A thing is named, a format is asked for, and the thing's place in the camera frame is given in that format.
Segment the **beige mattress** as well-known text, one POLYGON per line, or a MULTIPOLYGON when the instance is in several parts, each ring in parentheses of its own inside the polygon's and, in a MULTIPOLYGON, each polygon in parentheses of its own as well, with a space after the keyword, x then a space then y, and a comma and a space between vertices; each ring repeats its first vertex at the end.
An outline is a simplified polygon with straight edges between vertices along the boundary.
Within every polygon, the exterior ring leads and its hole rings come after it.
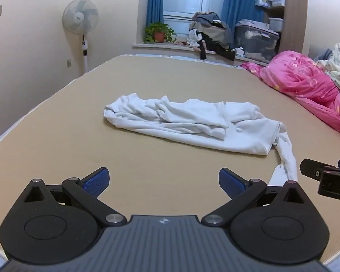
POLYGON ((218 173, 267 180, 278 154, 213 151, 119 130, 103 117, 106 105, 123 95, 167 96, 173 102, 251 102, 281 121, 297 161, 336 165, 340 133, 250 72, 173 58, 118 56, 66 86, 20 121, 0 142, 0 225, 34 178, 60 184, 105 166, 110 186, 101 200, 125 216, 200 217, 228 201, 218 173))

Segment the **white standing fan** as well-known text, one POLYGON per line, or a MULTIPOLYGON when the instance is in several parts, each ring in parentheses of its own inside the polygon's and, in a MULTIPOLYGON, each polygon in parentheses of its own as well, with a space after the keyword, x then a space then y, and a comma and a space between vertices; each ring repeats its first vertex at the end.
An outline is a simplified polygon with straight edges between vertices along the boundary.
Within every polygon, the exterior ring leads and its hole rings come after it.
POLYGON ((92 0, 73 0, 62 15, 63 27, 72 34, 81 36, 84 73, 89 71, 86 36, 96 28, 98 21, 99 11, 92 0))

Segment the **pink quilt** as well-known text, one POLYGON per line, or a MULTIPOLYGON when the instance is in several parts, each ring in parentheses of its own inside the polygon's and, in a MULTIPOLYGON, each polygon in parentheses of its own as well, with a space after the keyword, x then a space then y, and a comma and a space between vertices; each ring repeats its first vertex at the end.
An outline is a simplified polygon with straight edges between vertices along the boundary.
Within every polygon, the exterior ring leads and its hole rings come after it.
POLYGON ((340 90, 311 58, 284 51, 266 66, 246 62, 241 67, 340 133, 340 90))

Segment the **potted green plant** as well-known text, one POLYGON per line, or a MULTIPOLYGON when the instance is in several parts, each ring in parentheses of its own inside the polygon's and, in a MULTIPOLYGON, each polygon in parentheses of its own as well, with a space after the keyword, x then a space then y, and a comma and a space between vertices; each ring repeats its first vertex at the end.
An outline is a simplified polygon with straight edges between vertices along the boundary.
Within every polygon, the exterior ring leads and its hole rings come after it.
POLYGON ((151 23, 147 27, 144 28, 144 37, 143 41, 145 43, 175 43, 175 32, 174 30, 166 23, 156 22, 151 23))

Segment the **wooden shelf unit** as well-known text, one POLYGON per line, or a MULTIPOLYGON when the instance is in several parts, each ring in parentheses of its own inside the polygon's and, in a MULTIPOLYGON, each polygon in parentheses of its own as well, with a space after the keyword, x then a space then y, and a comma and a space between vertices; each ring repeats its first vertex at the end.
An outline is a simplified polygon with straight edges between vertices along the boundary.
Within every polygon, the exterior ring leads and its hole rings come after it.
POLYGON ((280 52, 293 50, 301 53, 305 41, 308 0, 285 0, 280 7, 262 8, 264 20, 270 17, 284 20, 279 39, 280 52))

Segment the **white long-sleeve shirt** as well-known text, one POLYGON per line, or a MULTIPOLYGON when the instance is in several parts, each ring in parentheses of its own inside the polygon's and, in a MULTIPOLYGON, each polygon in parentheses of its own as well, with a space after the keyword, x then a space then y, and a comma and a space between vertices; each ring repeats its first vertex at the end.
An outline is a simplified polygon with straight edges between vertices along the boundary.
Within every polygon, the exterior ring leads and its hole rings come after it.
POLYGON ((265 117, 250 102, 172 102, 167 96, 144 100, 133 93, 105 106, 103 116, 117 128, 191 146, 249 155, 268 155, 275 149, 281 162, 269 185, 298 179, 285 125, 265 117))

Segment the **clear plastic storage bin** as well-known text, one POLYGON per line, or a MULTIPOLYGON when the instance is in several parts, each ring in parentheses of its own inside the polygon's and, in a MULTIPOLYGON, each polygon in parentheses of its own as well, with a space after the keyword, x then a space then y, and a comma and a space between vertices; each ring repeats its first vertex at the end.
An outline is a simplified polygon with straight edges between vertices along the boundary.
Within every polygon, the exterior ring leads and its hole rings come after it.
POLYGON ((276 55, 279 35, 268 24, 253 20, 240 20, 235 25, 234 46, 253 60, 270 62, 276 55))

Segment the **left blue curtain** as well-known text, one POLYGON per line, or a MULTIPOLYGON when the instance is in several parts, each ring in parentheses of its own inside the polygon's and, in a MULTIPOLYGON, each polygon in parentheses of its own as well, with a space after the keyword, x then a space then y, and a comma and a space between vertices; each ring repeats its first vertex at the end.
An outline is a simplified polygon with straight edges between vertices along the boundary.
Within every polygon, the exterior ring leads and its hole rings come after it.
POLYGON ((164 22, 163 2, 164 0, 147 0, 146 26, 152 23, 164 22))

